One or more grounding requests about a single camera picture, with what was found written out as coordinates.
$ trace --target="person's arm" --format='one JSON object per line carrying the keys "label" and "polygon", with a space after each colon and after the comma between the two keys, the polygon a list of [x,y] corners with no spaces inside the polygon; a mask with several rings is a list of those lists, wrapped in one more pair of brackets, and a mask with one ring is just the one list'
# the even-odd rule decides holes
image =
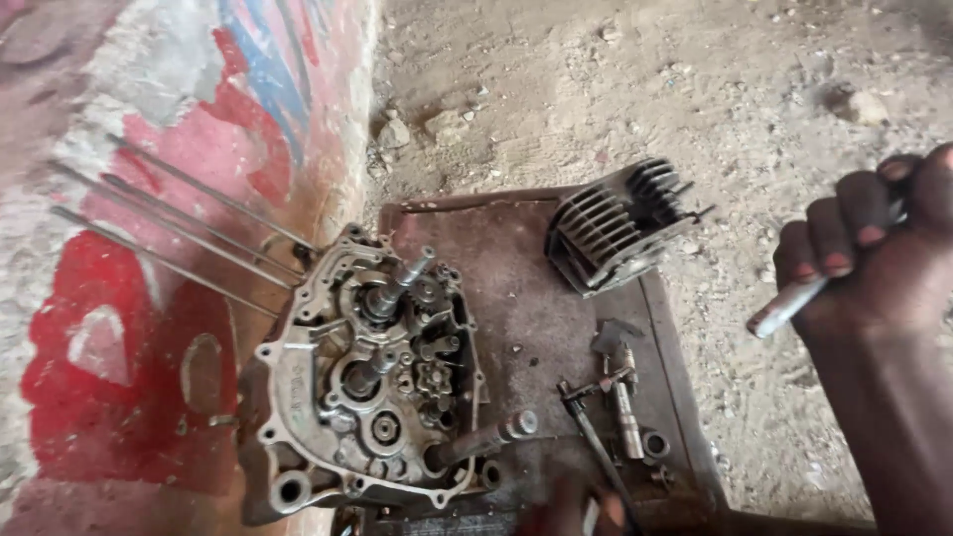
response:
{"label": "person's arm", "polygon": [[[851,174],[781,232],[779,285],[831,283],[795,318],[883,534],[953,534],[953,147]],[[889,190],[908,218],[891,225]]]}

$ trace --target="painted wall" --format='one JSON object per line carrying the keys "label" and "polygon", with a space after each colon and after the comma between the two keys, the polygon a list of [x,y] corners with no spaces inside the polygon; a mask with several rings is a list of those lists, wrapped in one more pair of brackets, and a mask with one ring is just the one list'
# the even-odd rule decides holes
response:
{"label": "painted wall", "polygon": [[271,321],[47,211],[69,206],[273,308],[284,291],[44,161],[290,249],[105,138],[122,135],[328,241],[362,202],[375,21],[373,0],[0,2],[15,127],[0,138],[2,534],[240,530],[231,429],[208,420],[233,411],[236,369]]}

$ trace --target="fingernail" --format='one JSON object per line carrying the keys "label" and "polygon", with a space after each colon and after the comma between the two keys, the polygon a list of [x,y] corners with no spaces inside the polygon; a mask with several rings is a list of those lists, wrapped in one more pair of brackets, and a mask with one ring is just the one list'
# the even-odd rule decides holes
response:
{"label": "fingernail", "polygon": [[887,180],[904,180],[913,172],[913,166],[909,162],[894,161],[883,164],[878,170]]}
{"label": "fingernail", "polygon": [[824,268],[832,276],[843,276],[850,272],[850,259],[843,253],[832,253],[824,260]]}
{"label": "fingernail", "polygon": [[857,243],[861,246],[869,246],[883,240],[887,233],[880,227],[867,225],[857,233]]}
{"label": "fingernail", "polygon": [[818,272],[814,269],[814,266],[811,266],[810,262],[802,262],[794,268],[794,277],[801,281],[809,281],[817,274]]}

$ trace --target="dusty ground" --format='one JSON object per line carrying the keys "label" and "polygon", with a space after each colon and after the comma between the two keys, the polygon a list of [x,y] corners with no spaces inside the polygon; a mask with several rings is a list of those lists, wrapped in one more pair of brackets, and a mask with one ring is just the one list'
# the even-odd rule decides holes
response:
{"label": "dusty ground", "polygon": [[[948,10],[943,0],[389,0],[375,128],[395,109],[412,140],[372,166],[365,219],[384,199],[575,184],[671,158],[698,183],[689,207],[720,206],[663,273],[732,506],[869,518],[803,348],[789,330],[753,340],[743,322],[772,295],[761,271],[785,220],[845,172],[951,137]],[[825,97],[840,87],[876,95],[889,124],[830,113]],[[471,108],[460,143],[424,132],[440,111]]]}

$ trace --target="concrete floor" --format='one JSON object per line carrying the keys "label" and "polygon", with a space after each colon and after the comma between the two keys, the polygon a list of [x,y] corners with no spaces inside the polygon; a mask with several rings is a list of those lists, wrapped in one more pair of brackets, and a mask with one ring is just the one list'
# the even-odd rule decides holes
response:
{"label": "concrete floor", "polygon": [[[785,220],[847,172],[950,138],[949,7],[391,0],[383,12],[374,133],[396,110],[411,140],[369,147],[365,220],[383,200],[577,184],[669,157],[698,183],[689,207],[720,207],[662,271],[732,507],[869,518],[803,346],[743,324],[773,294]],[[824,102],[837,90],[872,93],[889,121],[836,117]],[[473,113],[449,147],[423,128],[445,110]]]}

